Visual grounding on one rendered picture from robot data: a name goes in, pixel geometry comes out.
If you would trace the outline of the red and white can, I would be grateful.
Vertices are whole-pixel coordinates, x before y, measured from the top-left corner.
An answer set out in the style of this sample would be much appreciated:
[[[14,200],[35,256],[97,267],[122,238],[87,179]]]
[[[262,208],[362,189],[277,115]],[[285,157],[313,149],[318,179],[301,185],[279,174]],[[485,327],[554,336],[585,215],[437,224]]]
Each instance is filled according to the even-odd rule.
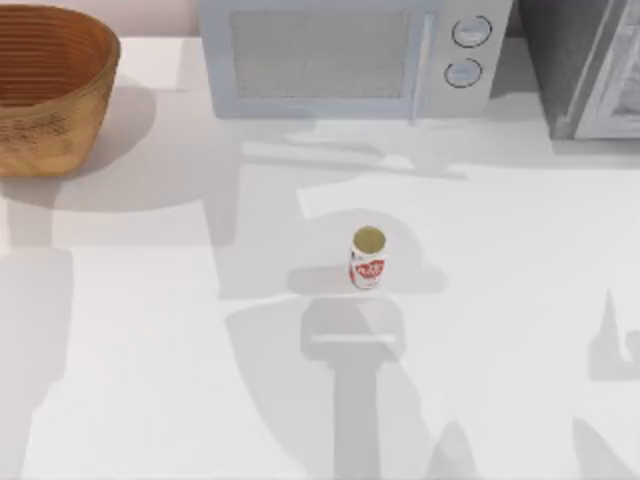
[[[386,264],[385,234],[374,226],[359,228],[352,237],[349,278],[361,290],[374,289],[380,283]]]

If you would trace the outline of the microwave door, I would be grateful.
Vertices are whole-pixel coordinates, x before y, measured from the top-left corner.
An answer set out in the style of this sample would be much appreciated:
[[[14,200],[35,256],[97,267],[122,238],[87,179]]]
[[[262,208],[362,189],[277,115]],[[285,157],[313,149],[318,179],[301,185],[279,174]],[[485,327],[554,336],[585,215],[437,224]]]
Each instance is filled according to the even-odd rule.
[[[439,0],[198,0],[220,118],[410,119]]]

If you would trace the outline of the microwave knob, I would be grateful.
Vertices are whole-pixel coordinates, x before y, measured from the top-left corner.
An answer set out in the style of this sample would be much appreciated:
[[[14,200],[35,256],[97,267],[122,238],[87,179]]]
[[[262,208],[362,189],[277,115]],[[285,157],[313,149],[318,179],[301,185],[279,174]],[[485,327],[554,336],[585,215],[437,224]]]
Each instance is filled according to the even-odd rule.
[[[483,45],[492,34],[492,24],[484,16],[458,20],[452,28],[452,39],[461,48],[473,49]]]
[[[444,71],[446,83],[455,89],[472,87],[479,82],[482,76],[482,65],[472,58],[452,62]]]

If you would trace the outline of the pale microwave oven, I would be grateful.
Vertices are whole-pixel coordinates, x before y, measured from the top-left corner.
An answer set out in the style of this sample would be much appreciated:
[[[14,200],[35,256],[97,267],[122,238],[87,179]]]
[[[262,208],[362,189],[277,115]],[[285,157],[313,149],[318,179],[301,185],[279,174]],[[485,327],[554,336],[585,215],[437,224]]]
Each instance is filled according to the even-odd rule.
[[[428,71],[420,118],[468,118],[481,114],[489,100],[513,0],[439,0],[432,25]],[[458,20],[484,16],[492,24],[490,38],[480,47],[465,49],[452,39]],[[483,76],[474,86],[455,89],[444,79],[446,67],[465,58],[478,61]]]

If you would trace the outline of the brown wicker basket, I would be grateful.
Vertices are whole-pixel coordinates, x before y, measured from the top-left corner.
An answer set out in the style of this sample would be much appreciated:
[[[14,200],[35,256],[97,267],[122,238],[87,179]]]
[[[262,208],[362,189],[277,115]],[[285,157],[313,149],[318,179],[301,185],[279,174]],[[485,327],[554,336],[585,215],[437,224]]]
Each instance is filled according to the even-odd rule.
[[[121,55],[102,21],[52,5],[0,5],[0,178],[60,176],[95,145]]]

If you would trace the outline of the grey cabinet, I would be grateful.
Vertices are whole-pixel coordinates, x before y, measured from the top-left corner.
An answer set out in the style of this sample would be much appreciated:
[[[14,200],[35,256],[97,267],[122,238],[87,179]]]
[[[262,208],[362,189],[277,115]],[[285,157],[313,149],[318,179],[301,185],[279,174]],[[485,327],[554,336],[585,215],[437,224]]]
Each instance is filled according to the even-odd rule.
[[[519,0],[556,140],[640,140],[640,0]]]

